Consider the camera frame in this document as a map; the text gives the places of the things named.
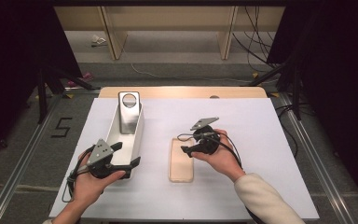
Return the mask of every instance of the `desk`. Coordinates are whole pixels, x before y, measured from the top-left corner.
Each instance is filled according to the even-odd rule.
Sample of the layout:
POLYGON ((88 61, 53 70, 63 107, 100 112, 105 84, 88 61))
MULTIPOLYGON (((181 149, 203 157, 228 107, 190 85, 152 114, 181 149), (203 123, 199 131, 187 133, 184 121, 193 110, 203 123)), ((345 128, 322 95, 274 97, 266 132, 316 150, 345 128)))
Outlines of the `desk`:
MULTIPOLYGON (((109 97, 116 96, 119 91, 141 94, 145 115, 141 164, 135 168, 131 180, 109 186, 83 218, 127 221, 250 219, 231 181, 203 161, 195 161, 192 183, 169 181, 171 139, 179 133, 188 133, 198 119, 209 117, 220 118, 213 127, 227 130, 248 173, 261 174, 301 217, 318 218, 272 103, 260 88, 104 88, 91 107, 67 174, 86 146, 106 136, 109 120, 117 107, 117 99, 109 97), (208 99, 212 95, 220 99, 208 99)), ((65 180, 51 217, 57 216, 65 206, 61 201, 64 185, 65 180)))

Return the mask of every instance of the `floor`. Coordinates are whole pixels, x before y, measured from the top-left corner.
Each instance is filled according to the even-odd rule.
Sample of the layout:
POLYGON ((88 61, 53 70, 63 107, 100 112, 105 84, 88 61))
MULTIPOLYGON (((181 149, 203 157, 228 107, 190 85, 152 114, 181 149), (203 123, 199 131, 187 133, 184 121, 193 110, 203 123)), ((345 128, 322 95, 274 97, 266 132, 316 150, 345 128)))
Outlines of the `floor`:
MULTIPOLYGON (((95 86, 239 86, 252 81, 253 75, 269 70, 255 57, 248 59, 246 51, 235 40, 228 60, 222 61, 214 33, 130 32, 125 51, 117 61, 111 60, 103 43, 99 47, 91 46, 94 35, 104 38, 102 32, 67 32, 82 72, 94 75, 90 83, 95 86)), ((262 35, 265 43, 270 44, 269 35, 273 37, 273 34, 262 35)), ((244 46, 249 46, 244 33, 236 36, 244 46)), ((251 50, 264 57, 260 45, 254 43, 251 50)), ((275 93, 275 82, 276 77, 262 87, 275 93)), ((64 97, 50 96, 47 122, 37 124, 35 91, 8 134, 7 147, 0 147, 0 195, 10 192, 8 187, 13 189, 5 194, 9 200, 0 204, 0 223, 42 223, 48 218, 98 92, 67 88, 64 97), (56 129, 59 122, 61 126, 70 127, 67 134, 56 129)), ((270 99, 275 107, 290 104, 290 92, 279 92, 279 97, 270 99)), ((302 120, 297 122, 293 114, 284 114, 282 125, 288 131, 287 140, 294 152, 297 145, 296 162, 321 217, 306 222, 358 223, 358 188, 334 154, 317 115, 309 106, 303 106, 301 116, 302 120), (308 138, 301 138, 304 132, 308 138), (315 167, 312 159, 315 153, 322 171, 315 167), (334 205, 337 199, 344 204, 334 205)), ((82 220, 82 223, 100 222, 82 220)))

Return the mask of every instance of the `person's right hand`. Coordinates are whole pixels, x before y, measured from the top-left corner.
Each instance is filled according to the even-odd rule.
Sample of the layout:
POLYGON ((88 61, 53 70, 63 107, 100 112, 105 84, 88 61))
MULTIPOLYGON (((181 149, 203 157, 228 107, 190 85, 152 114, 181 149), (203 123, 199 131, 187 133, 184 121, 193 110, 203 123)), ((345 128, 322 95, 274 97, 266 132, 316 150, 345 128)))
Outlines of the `person's right hand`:
MULTIPOLYGON (((228 142, 226 137, 227 132, 219 129, 214 130, 217 133, 221 133, 220 142, 232 150, 232 145, 228 142)), ((201 161, 208 162, 215 169, 215 171, 228 176, 228 178, 230 178, 233 182, 235 182, 241 176, 245 175, 245 172, 240 168, 232 153, 223 146, 219 146, 215 153, 212 155, 202 152, 192 152, 191 156, 201 161)))

